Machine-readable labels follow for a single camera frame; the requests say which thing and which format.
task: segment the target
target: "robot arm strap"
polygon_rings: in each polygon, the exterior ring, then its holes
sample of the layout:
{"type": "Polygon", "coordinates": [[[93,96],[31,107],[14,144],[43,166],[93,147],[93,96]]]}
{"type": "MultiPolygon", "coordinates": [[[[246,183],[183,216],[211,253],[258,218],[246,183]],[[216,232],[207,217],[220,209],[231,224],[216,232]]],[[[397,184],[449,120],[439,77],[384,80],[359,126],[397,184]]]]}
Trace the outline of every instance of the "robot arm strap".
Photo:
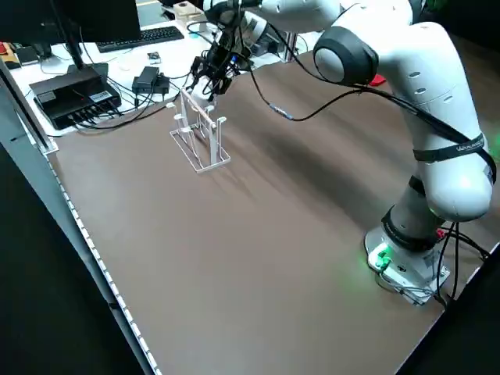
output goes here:
{"type": "Polygon", "coordinates": [[[483,147],[484,135],[481,133],[474,139],[458,145],[443,147],[437,150],[413,150],[413,155],[418,162],[434,163],[469,155],[481,150],[483,147]]]}

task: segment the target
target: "red part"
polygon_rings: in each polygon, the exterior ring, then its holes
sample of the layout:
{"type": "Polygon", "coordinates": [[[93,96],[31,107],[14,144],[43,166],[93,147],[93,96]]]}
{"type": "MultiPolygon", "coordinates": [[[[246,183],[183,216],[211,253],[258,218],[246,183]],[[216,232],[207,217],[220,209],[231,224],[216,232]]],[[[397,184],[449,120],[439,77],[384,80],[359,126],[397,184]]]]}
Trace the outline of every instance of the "red part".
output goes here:
{"type": "Polygon", "coordinates": [[[446,235],[445,231],[442,229],[436,230],[436,234],[439,238],[443,238],[446,235]]]}
{"type": "Polygon", "coordinates": [[[369,83],[370,86],[380,86],[386,79],[383,78],[380,74],[375,74],[373,80],[369,83]]]}

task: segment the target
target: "white desk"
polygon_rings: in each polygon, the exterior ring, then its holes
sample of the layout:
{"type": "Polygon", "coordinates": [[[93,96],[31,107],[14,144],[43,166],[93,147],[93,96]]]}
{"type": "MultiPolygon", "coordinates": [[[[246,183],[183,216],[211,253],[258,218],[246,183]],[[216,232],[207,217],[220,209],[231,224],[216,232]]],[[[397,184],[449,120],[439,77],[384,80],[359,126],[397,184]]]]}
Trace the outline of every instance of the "white desk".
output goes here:
{"type": "MultiPolygon", "coordinates": [[[[144,45],[141,47],[133,48],[132,50],[122,50],[115,52],[100,53],[95,43],[85,43],[85,47],[91,56],[89,59],[85,50],[82,51],[82,59],[84,63],[108,63],[109,73],[108,76],[122,84],[126,88],[132,87],[134,77],[139,76],[145,66],[150,65],[148,61],[148,52],[158,52],[162,62],[157,64],[160,72],[164,73],[167,77],[181,77],[185,75],[194,60],[200,53],[209,48],[209,44],[198,35],[189,34],[184,25],[177,21],[167,21],[157,23],[147,27],[143,30],[152,29],[155,27],[176,26],[185,36],[184,39],[179,41],[168,41],[165,43],[158,43],[153,45],[144,45]]],[[[309,48],[314,46],[318,33],[307,33],[302,35],[307,40],[309,48]]],[[[297,47],[299,53],[307,52],[303,40],[298,39],[297,47]]],[[[73,127],[64,130],[56,130],[47,121],[45,116],[41,113],[40,109],[36,106],[33,100],[33,93],[30,91],[30,84],[47,80],[56,75],[64,74],[69,65],[73,63],[69,53],[65,50],[63,45],[55,45],[52,47],[53,57],[42,62],[42,64],[34,64],[31,66],[23,66],[19,69],[11,70],[12,76],[19,85],[21,91],[26,95],[27,101],[30,103],[38,120],[40,121],[45,133],[47,135],[61,136],[64,134],[75,131],[73,127]]],[[[255,67],[260,67],[267,64],[272,64],[280,61],[279,57],[272,54],[265,54],[260,57],[252,59],[255,67]]],[[[172,80],[172,82],[181,86],[184,84],[186,78],[172,80]]],[[[134,95],[126,94],[122,89],[123,98],[120,110],[127,110],[133,108],[129,102],[134,102],[134,95]]],[[[177,90],[175,87],[170,87],[170,92],[165,95],[165,100],[173,98],[177,90]]],[[[161,95],[153,95],[152,99],[156,102],[162,100],[161,95]]]]}

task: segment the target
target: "power adapter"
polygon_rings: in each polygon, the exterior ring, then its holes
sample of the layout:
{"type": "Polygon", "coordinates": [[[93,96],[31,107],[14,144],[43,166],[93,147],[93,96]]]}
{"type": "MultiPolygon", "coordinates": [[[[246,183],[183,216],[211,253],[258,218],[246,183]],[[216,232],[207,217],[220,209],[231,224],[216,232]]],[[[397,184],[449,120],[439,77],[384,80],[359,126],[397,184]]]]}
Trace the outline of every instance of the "power adapter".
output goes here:
{"type": "Polygon", "coordinates": [[[136,95],[167,94],[170,89],[170,78],[165,77],[163,73],[158,74],[158,72],[158,68],[146,66],[139,77],[134,77],[132,92],[136,95]]]}

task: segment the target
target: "black box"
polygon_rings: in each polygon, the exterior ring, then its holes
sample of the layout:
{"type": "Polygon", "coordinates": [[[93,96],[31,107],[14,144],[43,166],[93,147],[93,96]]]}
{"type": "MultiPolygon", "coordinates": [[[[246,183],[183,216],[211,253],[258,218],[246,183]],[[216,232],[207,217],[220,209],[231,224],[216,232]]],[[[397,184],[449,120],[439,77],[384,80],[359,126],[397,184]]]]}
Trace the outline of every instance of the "black box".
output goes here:
{"type": "MultiPolygon", "coordinates": [[[[134,77],[132,83],[132,92],[135,94],[150,94],[151,85],[142,85],[138,83],[139,77],[134,77]]],[[[153,94],[167,94],[170,89],[170,78],[162,76],[161,74],[156,78],[153,94]]]]}
{"type": "Polygon", "coordinates": [[[33,47],[21,47],[16,50],[17,59],[22,66],[37,64],[39,59],[33,47]]]}
{"type": "Polygon", "coordinates": [[[137,79],[137,84],[141,87],[150,88],[156,83],[156,78],[158,78],[159,69],[153,66],[146,66],[143,70],[139,78],[137,79]]]}
{"type": "Polygon", "coordinates": [[[55,129],[74,125],[68,117],[95,106],[100,112],[120,107],[121,97],[92,68],[76,70],[30,85],[34,100],[55,129]]]}

